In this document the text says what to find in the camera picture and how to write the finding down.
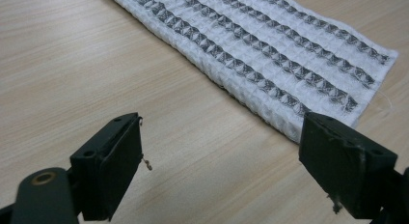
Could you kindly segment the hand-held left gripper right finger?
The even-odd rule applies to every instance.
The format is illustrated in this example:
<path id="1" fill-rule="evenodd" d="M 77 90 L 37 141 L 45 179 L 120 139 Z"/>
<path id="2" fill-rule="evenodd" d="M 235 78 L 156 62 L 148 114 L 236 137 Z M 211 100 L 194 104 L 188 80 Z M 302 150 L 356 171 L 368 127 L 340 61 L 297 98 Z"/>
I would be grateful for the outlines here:
<path id="1" fill-rule="evenodd" d="M 357 219 L 375 218 L 392 204 L 386 179 L 397 154 L 332 117 L 305 115 L 299 159 L 329 197 Z"/>

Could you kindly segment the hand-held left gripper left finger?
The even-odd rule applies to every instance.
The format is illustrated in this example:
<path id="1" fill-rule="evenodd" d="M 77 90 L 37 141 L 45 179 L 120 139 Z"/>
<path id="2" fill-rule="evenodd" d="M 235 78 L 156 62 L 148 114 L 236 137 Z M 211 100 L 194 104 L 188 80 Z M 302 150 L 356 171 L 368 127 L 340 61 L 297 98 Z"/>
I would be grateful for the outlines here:
<path id="1" fill-rule="evenodd" d="M 86 221 L 110 220 L 144 158 L 138 113 L 111 120 L 69 158 L 76 208 Z"/>

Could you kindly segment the white grey striped waffle towel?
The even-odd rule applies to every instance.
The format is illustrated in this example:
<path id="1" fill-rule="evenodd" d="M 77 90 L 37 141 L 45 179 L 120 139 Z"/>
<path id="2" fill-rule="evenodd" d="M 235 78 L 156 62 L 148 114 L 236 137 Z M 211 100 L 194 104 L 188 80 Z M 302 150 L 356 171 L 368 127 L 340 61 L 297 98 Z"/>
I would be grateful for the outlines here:
<path id="1" fill-rule="evenodd" d="M 290 140 L 315 112 L 355 126 L 398 56 L 293 0 L 114 0 Z"/>

